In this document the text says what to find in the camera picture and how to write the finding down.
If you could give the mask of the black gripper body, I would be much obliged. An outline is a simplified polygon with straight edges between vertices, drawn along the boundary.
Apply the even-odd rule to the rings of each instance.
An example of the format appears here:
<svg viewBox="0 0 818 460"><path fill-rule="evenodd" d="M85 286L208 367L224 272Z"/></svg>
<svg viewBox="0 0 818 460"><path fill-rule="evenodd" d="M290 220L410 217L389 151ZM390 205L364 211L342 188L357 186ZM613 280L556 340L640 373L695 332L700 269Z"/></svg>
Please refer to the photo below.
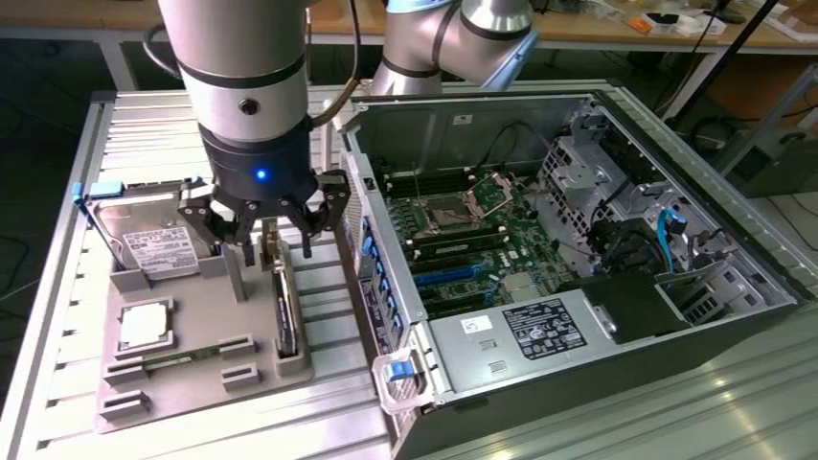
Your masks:
<svg viewBox="0 0 818 460"><path fill-rule="evenodd" d="M302 119L281 136L260 141L225 140L202 125L198 133L220 189L252 201L290 197L305 201L317 190L310 166L310 120Z"/></svg>

